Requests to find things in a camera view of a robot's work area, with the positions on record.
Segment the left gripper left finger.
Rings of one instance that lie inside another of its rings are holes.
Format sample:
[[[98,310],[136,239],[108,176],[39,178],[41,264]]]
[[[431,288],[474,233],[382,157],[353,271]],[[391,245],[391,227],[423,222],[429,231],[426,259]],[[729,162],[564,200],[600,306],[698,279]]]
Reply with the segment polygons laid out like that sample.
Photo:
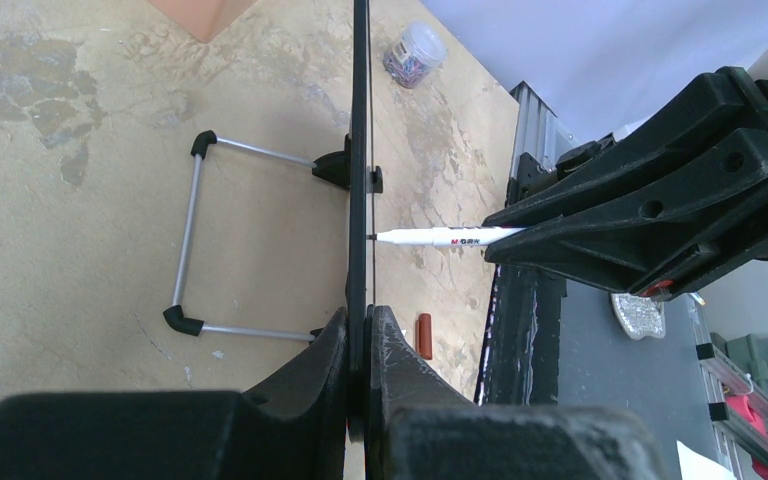
[[[338,479],[347,333],[250,388],[33,393],[0,402],[0,479]]]

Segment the small black-framed whiteboard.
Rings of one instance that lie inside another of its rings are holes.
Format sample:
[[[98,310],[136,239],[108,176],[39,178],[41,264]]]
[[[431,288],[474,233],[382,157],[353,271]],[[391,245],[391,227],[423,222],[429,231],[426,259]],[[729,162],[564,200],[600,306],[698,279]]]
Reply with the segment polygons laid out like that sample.
[[[346,302],[348,307],[348,366],[349,382],[347,394],[347,414],[349,438],[358,442],[364,434],[364,380],[365,353],[363,340],[367,312],[367,201],[373,191],[370,175],[373,172],[367,165],[371,157],[368,148],[372,120],[370,106],[370,13],[367,1],[353,3],[353,67],[352,67],[352,103],[349,135],[344,141],[343,152],[330,159],[322,157],[318,162],[309,162],[261,148],[248,149],[267,156],[308,166],[314,176],[335,186],[349,191],[348,221],[348,271],[346,280]],[[202,320],[188,318],[181,306],[183,299],[186,268],[192,240],[192,231],[198,198],[202,164],[207,158],[210,146],[224,144],[239,149],[242,143],[218,137],[207,130],[198,134],[193,142],[190,155],[193,157],[193,175],[188,200],[185,229],[181,242],[181,253],[173,289],[171,306],[163,311],[167,325],[173,330],[190,336],[199,336],[202,332],[215,332],[235,335],[264,336],[264,330],[244,329],[207,324]]]

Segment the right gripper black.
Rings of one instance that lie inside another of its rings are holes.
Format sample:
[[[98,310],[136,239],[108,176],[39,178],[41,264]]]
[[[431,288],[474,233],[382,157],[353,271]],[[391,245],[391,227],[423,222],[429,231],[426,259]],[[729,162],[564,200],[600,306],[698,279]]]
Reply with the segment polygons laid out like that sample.
[[[547,245],[553,274],[670,300],[768,260],[768,80],[697,75],[642,126],[567,177],[489,215]]]

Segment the red-brown marker cap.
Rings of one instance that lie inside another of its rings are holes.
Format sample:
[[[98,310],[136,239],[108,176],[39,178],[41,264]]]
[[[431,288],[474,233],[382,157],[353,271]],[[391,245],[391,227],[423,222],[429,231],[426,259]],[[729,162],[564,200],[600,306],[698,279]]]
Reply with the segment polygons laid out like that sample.
[[[433,359],[432,318],[428,313],[421,313],[415,326],[415,348],[424,360]]]

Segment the white marker rainbow stripe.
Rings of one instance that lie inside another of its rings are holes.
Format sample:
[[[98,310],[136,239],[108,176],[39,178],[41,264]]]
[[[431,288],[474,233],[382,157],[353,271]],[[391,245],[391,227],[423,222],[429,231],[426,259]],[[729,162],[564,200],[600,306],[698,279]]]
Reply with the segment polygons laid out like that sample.
[[[393,229],[368,234],[366,238],[402,246],[483,247],[525,230],[525,227],[431,227]]]

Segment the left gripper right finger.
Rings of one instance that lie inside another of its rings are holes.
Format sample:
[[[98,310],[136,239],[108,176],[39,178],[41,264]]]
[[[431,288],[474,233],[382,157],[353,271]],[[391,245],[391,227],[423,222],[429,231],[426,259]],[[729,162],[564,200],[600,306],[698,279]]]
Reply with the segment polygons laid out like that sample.
[[[663,479],[652,435],[606,407],[478,406],[407,343],[392,309],[369,311],[369,479]]]

